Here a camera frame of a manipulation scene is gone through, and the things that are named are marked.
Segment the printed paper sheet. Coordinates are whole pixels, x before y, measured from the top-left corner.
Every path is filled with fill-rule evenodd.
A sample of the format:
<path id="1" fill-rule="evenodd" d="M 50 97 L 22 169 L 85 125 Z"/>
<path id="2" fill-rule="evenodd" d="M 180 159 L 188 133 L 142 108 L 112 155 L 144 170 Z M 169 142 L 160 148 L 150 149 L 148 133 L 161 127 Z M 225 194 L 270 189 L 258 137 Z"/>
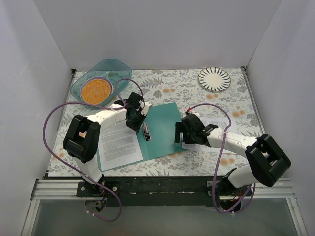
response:
<path id="1" fill-rule="evenodd" d="M 128 128 L 124 121 L 102 131 L 99 138 L 98 160 L 102 171 L 142 161 L 136 132 Z"/>
<path id="2" fill-rule="evenodd" d="M 200 117 L 200 120 L 204 124 L 204 126 L 213 124 L 222 129 L 225 129 L 228 126 L 227 118 Z M 237 126 L 234 121 L 232 122 L 232 126 L 228 129 L 228 131 L 237 133 Z M 182 142 L 182 148 L 185 150 L 190 150 L 190 151 L 209 152 L 209 153 L 219 153 L 221 149 L 220 147 L 208 147 L 206 145 L 199 145 L 199 144 L 186 144 L 184 142 Z"/>

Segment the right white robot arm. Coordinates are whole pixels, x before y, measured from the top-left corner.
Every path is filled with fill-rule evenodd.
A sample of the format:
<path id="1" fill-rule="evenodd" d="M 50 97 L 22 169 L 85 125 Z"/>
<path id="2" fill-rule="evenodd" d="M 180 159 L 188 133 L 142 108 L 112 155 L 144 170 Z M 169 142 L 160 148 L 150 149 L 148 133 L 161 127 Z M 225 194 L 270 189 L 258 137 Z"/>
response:
<path id="1" fill-rule="evenodd" d="M 272 187 L 291 167 L 290 159 L 272 136 L 243 136 L 226 132 L 214 124 L 205 126 L 200 118 L 192 113 L 175 124 L 174 142 L 180 141 L 223 148 L 247 158 L 248 166 L 230 170 L 215 185 L 215 193 L 222 195 L 232 196 L 244 186 L 254 183 Z"/>

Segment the teal plastic folder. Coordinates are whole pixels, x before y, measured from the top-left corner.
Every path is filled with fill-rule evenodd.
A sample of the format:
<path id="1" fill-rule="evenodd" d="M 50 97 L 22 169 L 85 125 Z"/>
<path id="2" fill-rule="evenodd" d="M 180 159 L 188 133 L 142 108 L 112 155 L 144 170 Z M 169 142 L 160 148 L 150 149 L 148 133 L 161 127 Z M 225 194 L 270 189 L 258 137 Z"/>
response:
<path id="1" fill-rule="evenodd" d="M 168 103 L 151 107 L 144 120 L 144 122 L 148 125 L 151 140 L 145 141 L 141 130 L 136 133 L 143 156 L 143 160 L 139 162 L 182 152 L 182 144 L 174 143 L 175 123 L 180 121 L 181 114 L 176 103 Z"/>

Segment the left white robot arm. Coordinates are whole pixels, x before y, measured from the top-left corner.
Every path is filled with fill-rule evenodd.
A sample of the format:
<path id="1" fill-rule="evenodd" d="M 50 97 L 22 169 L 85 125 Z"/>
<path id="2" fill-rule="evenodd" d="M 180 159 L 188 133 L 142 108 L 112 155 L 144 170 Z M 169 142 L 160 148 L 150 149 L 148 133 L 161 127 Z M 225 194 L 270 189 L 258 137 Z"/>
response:
<path id="1" fill-rule="evenodd" d="M 105 177 L 98 167 L 96 153 L 102 131 L 126 121 L 126 126 L 139 132 L 152 104 L 137 94 L 128 99 L 117 100 L 105 110 L 92 115 L 75 115 L 63 140 L 63 149 L 75 160 L 82 176 L 84 187 L 95 197 L 105 192 Z"/>

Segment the metal folder clip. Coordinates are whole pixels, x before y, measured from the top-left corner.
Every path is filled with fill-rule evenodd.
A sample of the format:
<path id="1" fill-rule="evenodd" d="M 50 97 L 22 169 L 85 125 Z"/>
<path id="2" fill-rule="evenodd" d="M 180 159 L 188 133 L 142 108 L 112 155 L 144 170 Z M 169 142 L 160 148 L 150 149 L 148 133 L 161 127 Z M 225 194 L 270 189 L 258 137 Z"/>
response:
<path id="1" fill-rule="evenodd" d="M 150 133 L 149 133 L 149 129 L 148 129 L 147 123 L 145 123 L 145 122 L 142 123 L 141 128 L 142 128 L 142 133 L 143 133 L 145 141 L 150 141 L 151 140 L 151 136 L 150 136 Z"/>

